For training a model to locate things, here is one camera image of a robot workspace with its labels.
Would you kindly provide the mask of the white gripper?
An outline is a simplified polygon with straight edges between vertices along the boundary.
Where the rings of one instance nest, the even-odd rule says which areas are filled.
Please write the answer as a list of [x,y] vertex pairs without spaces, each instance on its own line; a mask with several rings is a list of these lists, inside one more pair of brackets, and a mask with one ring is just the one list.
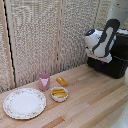
[[86,52],[88,57],[91,57],[91,58],[96,59],[96,60],[100,60],[102,62],[109,63],[112,60],[112,56],[110,53],[107,57],[97,57],[91,53],[91,50],[88,47],[85,48],[85,52]]

